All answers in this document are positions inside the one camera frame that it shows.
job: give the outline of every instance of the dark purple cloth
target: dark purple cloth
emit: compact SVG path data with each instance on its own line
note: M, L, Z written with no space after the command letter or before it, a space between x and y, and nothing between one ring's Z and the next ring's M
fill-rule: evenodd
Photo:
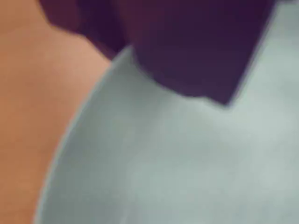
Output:
M131 43L139 64L158 83L222 104L238 89L274 5L274 0L40 1L55 25L115 54ZM66 7L63 22L55 11L59 4ZM74 11L75 25L67 16Z

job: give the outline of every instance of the blurry surface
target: blurry surface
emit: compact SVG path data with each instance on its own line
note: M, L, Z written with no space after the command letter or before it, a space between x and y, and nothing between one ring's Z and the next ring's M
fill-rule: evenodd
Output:
M299 4L277 9L226 110L163 90L124 51L57 155L36 224L297 224L298 22Z
M55 147L108 64L34 0L0 0L0 223L31 223Z

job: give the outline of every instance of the purple fabric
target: purple fabric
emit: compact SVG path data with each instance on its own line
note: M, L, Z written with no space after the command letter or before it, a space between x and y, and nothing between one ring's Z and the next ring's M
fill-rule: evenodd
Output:
M131 43L157 82L222 104L237 90L274 5L274 0L40 1L53 24L114 54Z

